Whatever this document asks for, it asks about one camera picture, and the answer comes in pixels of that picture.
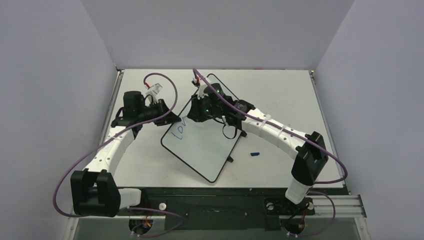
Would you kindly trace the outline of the black framed whiteboard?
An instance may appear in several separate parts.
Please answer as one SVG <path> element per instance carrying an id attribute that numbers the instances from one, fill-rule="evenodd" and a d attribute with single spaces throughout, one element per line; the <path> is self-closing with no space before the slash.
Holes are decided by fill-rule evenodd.
<path id="1" fill-rule="evenodd" d="M 161 137 L 161 145 L 209 183 L 217 181 L 238 142 L 241 131 L 222 120 L 195 122 L 188 118 L 191 98 L 180 111 L 180 122 Z"/>

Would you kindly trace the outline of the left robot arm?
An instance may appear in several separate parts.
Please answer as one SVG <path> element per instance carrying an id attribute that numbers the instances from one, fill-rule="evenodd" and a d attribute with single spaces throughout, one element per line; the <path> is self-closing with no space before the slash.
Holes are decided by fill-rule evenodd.
<path id="1" fill-rule="evenodd" d="M 144 123 L 166 126 L 181 121 L 163 99 L 146 104 L 140 91 L 127 91 L 111 122 L 104 145 L 83 170 L 70 177 L 73 210 L 79 216 L 114 217 L 129 207 L 136 215 L 149 209 L 149 201 L 138 188 L 119 188 L 114 174 L 124 153 L 136 139 Z"/>

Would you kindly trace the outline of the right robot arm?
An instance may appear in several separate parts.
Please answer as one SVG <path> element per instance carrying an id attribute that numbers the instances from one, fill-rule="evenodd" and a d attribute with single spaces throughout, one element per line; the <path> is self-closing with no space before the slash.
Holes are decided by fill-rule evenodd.
<path id="1" fill-rule="evenodd" d="M 323 136 L 293 130 L 264 114 L 253 104 L 234 100 L 219 83 L 206 84 L 192 80 L 197 92 L 190 98 L 187 117 L 197 123 L 218 119 L 226 127 L 254 134 L 288 154 L 293 160 L 292 181 L 282 199 L 283 209 L 294 214 L 328 162 Z"/>

